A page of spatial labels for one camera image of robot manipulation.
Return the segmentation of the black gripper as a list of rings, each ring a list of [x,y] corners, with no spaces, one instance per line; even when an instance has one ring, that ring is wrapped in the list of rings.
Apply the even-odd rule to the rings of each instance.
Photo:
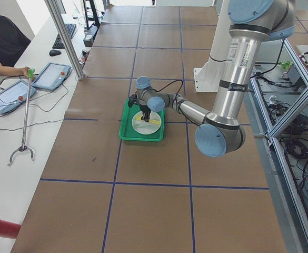
[[[147,105],[140,105],[140,109],[142,111],[141,120],[149,123],[149,117],[150,117],[151,109]]]

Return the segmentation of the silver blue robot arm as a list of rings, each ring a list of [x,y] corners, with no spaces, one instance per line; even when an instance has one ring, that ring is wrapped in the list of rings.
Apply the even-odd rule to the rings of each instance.
[[[195,143],[208,157],[220,157],[244,144],[245,131],[237,116],[257,53],[262,42],[293,34],[296,7],[295,1],[229,1],[227,13],[231,42],[212,111],[178,93],[160,93],[145,76],[136,80],[137,91],[129,100],[129,105],[140,106],[145,121],[151,112],[170,107],[197,124]]]

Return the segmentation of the person hand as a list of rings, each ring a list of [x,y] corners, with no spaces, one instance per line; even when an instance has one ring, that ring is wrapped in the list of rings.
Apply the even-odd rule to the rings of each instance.
[[[26,66],[26,67],[22,68],[21,70],[23,71],[22,73],[25,76],[25,78],[29,79],[30,68]]]

